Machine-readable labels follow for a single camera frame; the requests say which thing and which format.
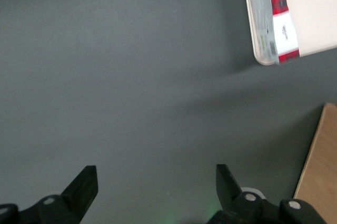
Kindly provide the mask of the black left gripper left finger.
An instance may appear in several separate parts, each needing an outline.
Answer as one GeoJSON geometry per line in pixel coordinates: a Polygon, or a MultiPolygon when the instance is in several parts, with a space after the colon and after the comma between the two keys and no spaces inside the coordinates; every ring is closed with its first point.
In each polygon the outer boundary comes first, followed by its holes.
{"type": "Polygon", "coordinates": [[[45,196],[25,210],[1,204],[1,223],[80,223],[97,193],[96,166],[87,165],[61,194],[45,196]]]}

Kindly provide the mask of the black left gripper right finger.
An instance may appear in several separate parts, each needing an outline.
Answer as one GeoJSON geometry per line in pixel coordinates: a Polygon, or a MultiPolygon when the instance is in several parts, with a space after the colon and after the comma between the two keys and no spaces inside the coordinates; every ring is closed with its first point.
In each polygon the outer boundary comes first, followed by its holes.
{"type": "Polygon", "coordinates": [[[260,191],[241,188],[225,164],[216,166],[216,193],[222,209],[208,223],[326,223],[303,200],[283,199],[273,205],[260,191]]]}

